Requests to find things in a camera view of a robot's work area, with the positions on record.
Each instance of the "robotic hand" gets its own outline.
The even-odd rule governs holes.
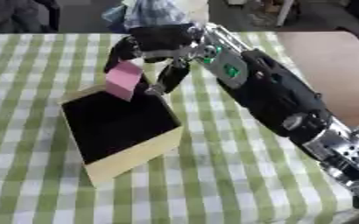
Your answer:
[[[220,86],[265,127],[288,137],[320,168],[354,195],[359,208],[359,126],[350,129],[315,93],[276,60],[246,46],[216,24],[163,25],[130,30],[113,47],[105,71],[120,60],[172,59],[147,94],[173,91],[195,60],[216,76]]]

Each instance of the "plaid tablecloth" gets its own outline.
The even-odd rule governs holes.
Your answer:
[[[274,33],[241,36],[300,74]],[[57,99],[102,83],[119,38],[0,35],[0,224],[341,223],[354,214],[346,190],[197,65],[165,97],[187,128],[181,146],[94,189]]]

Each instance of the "pink cube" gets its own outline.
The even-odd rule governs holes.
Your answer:
[[[120,62],[106,75],[106,92],[130,102],[143,70],[129,61]]]

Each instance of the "open box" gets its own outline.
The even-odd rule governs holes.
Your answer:
[[[159,96],[127,102],[102,85],[68,94],[60,105],[94,186],[180,144],[180,122]]]

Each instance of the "table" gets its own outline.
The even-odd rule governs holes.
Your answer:
[[[240,35],[299,74],[274,33]],[[165,97],[188,129],[181,146],[92,188],[57,99],[103,82],[119,38],[0,35],[0,223],[341,223],[355,215],[345,189],[197,65]],[[152,77],[162,66],[144,69]]]
[[[332,112],[347,125],[358,125],[358,38],[344,31],[281,32],[278,36]]]

